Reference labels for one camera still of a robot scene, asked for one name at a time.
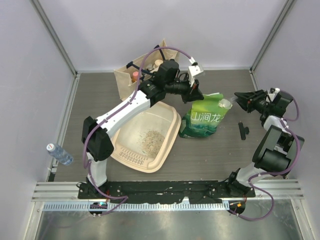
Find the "green litter bag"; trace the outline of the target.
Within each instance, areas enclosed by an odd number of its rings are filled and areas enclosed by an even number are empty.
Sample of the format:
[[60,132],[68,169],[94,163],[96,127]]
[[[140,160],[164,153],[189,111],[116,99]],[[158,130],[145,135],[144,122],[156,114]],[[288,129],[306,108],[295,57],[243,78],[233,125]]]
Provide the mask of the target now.
[[216,133],[218,125],[230,109],[221,108],[218,103],[224,99],[222,93],[205,94],[204,100],[192,103],[181,119],[178,135],[181,138],[207,138]]

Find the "black bag clip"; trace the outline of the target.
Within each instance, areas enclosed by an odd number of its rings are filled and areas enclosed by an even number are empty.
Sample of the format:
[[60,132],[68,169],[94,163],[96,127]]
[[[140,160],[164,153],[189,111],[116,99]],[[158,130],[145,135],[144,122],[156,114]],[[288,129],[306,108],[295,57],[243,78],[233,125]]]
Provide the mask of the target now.
[[239,127],[240,137],[243,141],[245,141],[247,138],[247,135],[250,133],[250,130],[248,127],[245,127],[241,121],[238,123],[238,127]]

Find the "clear plastic scoop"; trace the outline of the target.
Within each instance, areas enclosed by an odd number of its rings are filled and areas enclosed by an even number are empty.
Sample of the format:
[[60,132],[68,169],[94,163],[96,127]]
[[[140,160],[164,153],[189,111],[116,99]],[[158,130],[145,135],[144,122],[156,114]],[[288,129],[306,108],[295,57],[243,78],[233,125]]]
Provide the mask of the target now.
[[237,97],[236,96],[233,96],[229,99],[221,99],[219,102],[218,102],[218,106],[220,108],[224,108],[224,109],[231,109],[233,107],[233,103],[235,103],[237,101]]

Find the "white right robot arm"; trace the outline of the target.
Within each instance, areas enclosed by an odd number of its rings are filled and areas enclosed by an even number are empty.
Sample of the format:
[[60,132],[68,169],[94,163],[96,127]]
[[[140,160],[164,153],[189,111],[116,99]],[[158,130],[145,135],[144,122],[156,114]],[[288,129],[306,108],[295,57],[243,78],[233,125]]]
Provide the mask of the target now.
[[287,107],[295,103],[294,97],[279,88],[253,92],[236,92],[236,102],[247,113],[257,111],[266,130],[255,150],[252,162],[232,172],[226,183],[226,193],[233,198],[245,196],[255,182],[267,178],[285,177],[297,162],[304,138],[290,133],[284,119]]

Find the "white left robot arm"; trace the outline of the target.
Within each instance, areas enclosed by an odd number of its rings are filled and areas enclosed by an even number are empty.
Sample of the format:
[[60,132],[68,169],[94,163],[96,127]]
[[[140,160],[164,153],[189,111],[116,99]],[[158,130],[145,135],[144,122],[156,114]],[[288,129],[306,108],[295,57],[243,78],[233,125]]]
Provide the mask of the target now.
[[100,200],[107,192],[107,159],[114,151],[111,138],[128,121],[162,101],[166,94],[180,95],[184,103],[203,100],[198,77],[203,68],[193,59],[187,72],[181,73],[179,64],[165,60],[148,79],[139,83],[127,99],[97,118],[88,116],[82,127],[84,168],[88,170],[89,194]]

